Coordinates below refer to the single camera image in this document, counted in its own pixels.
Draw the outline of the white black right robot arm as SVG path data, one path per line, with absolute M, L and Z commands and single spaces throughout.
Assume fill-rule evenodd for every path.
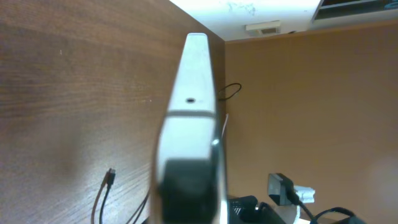
M 304 220 L 300 217 L 301 207 L 296 205 L 272 207 L 265 202 L 258 203 L 255 196 L 231 197 L 229 203 L 229 223 L 260 223 L 260 224 L 294 224 L 294 223 L 327 223 L 321 218 L 326 213 L 341 213 L 346 215 L 342 220 L 332 220 L 336 224 L 365 224 L 353 212 L 335 207 L 315 215 L 315 220 Z

